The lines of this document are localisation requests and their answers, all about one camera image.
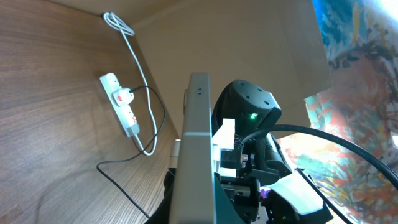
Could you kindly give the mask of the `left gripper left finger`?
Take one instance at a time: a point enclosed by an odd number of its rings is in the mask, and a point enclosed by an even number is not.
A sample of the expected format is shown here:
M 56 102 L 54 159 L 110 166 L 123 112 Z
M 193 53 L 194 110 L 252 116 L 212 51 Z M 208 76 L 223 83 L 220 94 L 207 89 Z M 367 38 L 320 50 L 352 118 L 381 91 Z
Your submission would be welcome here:
M 158 206 L 157 210 L 146 221 L 146 224 L 168 224 L 170 205 L 172 201 L 173 186 L 175 180 L 176 168 L 169 168 L 163 184 L 164 184 L 164 198 Z

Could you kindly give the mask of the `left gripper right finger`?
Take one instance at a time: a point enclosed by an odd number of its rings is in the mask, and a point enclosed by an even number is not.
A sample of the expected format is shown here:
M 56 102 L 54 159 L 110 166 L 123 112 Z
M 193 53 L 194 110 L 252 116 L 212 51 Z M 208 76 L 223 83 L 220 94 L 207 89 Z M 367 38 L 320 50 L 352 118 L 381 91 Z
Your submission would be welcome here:
M 217 223 L 249 223 L 244 208 L 249 199 L 249 184 L 238 178 L 215 174 L 215 200 Z

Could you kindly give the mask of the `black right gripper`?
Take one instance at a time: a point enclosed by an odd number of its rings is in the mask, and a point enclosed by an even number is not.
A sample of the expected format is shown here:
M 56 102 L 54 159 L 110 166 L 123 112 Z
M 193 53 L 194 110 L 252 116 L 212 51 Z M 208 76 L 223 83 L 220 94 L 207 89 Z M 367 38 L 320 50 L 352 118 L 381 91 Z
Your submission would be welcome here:
M 221 168 L 215 179 L 216 222 L 266 223 L 267 213 L 261 205 L 259 181 L 240 179 L 234 169 Z

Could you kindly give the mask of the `blue screen Galaxy smartphone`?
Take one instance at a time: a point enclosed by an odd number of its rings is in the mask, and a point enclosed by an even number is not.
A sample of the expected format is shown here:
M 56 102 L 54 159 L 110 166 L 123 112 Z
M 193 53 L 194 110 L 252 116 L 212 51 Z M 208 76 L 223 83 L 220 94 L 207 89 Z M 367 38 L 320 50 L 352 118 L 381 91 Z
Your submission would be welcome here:
M 209 74 L 190 75 L 169 223 L 215 223 Z

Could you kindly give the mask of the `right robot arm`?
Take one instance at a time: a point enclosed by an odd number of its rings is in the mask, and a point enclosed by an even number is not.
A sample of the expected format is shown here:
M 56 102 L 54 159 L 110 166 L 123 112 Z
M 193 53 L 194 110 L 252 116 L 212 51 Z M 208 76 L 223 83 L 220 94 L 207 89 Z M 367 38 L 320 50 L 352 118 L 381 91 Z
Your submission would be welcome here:
M 231 82 L 218 98 L 212 114 L 213 131 L 221 129 L 227 119 L 235 121 L 234 142 L 242 137 L 276 124 L 282 110 L 268 91 L 245 80 Z M 292 170 L 280 153 L 280 146 L 272 134 L 253 137 L 244 146 L 220 152 L 221 167 L 234 170 L 231 178 L 222 183 L 242 187 L 242 191 L 227 190 L 232 206 L 244 222 L 258 218 L 260 206 L 265 206 L 271 223 L 326 223 L 333 216 L 327 204 L 308 215 L 301 215 L 276 193 L 260 195 L 260 184 L 274 184 L 291 174 Z

